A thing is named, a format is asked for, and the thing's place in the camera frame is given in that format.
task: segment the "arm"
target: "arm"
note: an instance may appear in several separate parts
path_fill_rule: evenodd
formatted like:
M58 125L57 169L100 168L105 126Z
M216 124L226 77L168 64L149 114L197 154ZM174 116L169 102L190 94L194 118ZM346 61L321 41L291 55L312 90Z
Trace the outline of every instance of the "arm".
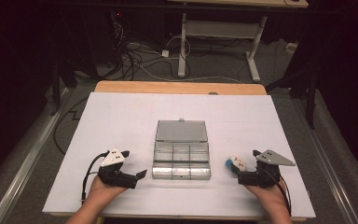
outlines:
M282 181L280 181L280 185L285 189ZM273 186L269 189L262 189L256 186L245 187L260 201L273 224L293 223L287 211L283 195L277 186Z
M125 190L125 188L106 186L100 177L95 176L86 201L66 223L95 223L103 209Z

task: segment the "desk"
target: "desk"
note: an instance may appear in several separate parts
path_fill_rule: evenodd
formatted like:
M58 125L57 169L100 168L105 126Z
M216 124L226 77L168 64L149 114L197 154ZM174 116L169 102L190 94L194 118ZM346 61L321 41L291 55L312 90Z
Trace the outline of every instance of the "desk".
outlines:
M209 92L220 95L204 94ZM208 181L152 178L157 122L179 118L205 120L212 171ZM253 194L238 185L225 166L226 159L239 155L250 171L255 167L253 149L271 148L295 160L274 104L260 85L103 81L90 95L43 212L73 214L80 207L81 183L90 162L112 147L131 152L124 173L148 173L136 189L106 207L105 217L265 219ZM315 217L298 168L281 171L290 188L294 219Z
M220 4L235 6L252 6L252 7L308 7L305 0L297 2L292 0L170 0L173 2L202 3L202 4ZM206 36L223 36L232 38L249 38L253 39L252 49L246 51L246 62L249 65L252 79L254 82L260 81L257 67L255 65L255 53L257 51L260 37L263 34L267 16L262 16L259 23L234 23L219 21L188 21L186 13L182 18L182 41L181 52L178 65L178 76L186 75L186 36L187 35L206 35Z

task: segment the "transparent storage box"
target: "transparent storage box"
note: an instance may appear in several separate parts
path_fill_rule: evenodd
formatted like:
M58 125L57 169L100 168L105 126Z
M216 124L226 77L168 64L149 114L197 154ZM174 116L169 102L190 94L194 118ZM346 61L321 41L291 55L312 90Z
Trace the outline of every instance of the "transparent storage box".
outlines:
M209 180L205 121L160 120L153 158L153 178Z

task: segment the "person's right hand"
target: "person's right hand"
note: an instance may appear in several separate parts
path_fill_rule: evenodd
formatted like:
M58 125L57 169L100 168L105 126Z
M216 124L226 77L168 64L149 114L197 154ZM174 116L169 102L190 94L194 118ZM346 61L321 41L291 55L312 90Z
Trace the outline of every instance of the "person's right hand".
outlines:
M280 181L280 185L283 189L285 189L285 185L282 180ZM245 187L255 195L258 201L260 201L261 206L263 206L268 213L272 223L293 223L286 207L286 201L278 186L274 185L273 187L267 189L248 185Z

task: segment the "desk leg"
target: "desk leg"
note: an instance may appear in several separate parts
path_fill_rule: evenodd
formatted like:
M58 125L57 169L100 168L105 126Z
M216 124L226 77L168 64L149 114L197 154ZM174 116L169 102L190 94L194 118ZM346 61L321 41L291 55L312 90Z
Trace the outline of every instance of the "desk leg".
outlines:
M252 79L254 82L260 82L260 76L258 75L257 67L255 66L255 52L257 51L258 43L260 42L261 35L263 34L264 26L266 24L267 17L262 17L258 25L254 42L252 45L252 51L246 51L246 59L251 70Z
M186 14L183 14L182 18L182 37L180 45L178 76L184 77L186 75Z

